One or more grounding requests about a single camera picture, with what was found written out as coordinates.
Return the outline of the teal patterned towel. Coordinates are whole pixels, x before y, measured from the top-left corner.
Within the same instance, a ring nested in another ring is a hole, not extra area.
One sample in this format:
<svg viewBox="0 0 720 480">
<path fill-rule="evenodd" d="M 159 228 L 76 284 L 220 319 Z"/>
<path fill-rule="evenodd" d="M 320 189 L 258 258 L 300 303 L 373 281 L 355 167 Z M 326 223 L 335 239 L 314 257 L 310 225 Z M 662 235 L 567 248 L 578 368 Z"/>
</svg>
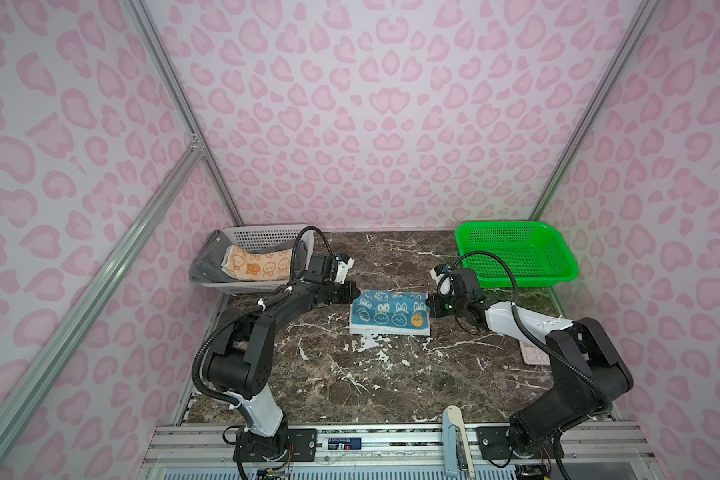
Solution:
<svg viewBox="0 0 720 480">
<path fill-rule="evenodd" d="M 351 304 L 349 329 L 358 335 L 429 336 L 425 293 L 368 290 Z"/>
</svg>

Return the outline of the orange patterned towel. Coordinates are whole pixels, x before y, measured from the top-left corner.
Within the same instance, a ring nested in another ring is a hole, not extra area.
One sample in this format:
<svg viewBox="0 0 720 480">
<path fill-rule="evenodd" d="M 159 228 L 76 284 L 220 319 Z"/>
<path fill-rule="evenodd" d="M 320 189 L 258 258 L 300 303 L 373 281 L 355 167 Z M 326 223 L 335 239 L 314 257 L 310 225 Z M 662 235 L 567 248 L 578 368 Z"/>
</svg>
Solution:
<svg viewBox="0 0 720 480">
<path fill-rule="evenodd" d="M 220 268 L 237 281 L 281 281 L 290 276 L 292 249 L 271 253 L 251 253 L 231 245 L 227 248 Z"/>
</svg>

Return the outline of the grey towel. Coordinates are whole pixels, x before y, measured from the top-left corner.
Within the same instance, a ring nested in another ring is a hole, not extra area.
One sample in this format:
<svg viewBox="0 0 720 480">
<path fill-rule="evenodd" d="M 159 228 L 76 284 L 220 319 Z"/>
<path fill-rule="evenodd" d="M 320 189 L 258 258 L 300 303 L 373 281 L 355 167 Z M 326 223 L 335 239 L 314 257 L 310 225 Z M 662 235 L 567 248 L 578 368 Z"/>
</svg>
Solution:
<svg viewBox="0 0 720 480">
<path fill-rule="evenodd" d="M 200 255 L 192 264 L 189 272 L 190 278 L 201 283 L 253 282 L 234 280 L 221 271 L 222 258 L 231 245 L 239 246 L 251 253 L 271 253 L 292 249 L 291 267 L 294 267 L 294 272 L 302 273 L 306 267 L 308 246 L 303 239 L 298 243 L 288 240 L 266 247 L 243 247 L 240 242 L 233 242 L 223 231 L 215 230 L 208 237 Z"/>
</svg>

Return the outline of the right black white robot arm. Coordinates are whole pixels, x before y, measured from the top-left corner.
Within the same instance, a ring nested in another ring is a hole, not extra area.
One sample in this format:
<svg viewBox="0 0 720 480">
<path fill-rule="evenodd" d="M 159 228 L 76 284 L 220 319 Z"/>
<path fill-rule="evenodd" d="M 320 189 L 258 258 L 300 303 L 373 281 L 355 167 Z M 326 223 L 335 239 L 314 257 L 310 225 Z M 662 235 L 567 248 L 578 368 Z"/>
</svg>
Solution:
<svg viewBox="0 0 720 480">
<path fill-rule="evenodd" d="M 511 279 L 507 301 L 490 300 L 470 268 L 444 264 L 430 271 L 435 292 L 426 303 L 433 317 L 453 316 L 486 330 L 532 344 L 549 357 L 552 386 L 510 416 L 508 447 L 527 456 L 584 421 L 612 411 L 632 390 L 633 377 L 602 324 L 552 317 L 520 307 Z"/>
</svg>

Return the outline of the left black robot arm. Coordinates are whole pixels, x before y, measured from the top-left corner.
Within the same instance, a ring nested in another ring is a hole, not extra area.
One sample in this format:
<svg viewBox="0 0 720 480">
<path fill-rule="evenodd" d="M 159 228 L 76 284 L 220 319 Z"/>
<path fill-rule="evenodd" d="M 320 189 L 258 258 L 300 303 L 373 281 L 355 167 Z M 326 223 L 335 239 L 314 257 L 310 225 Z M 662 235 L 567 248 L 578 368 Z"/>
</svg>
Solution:
<svg viewBox="0 0 720 480">
<path fill-rule="evenodd" d="M 320 306 L 351 304 L 360 296 L 347 278 L 354 259 L 346 254 L 314 255 L 303 274 L 243 311 L 223 312 L 219 325 L 201 344 L 191 379 L 202 395 L 237 409 L 245 420 L 236 447 L 266 460 L 288 448 L 288 423 L 269 387 L 276 334 L 291 321 Z"/>
</svg>

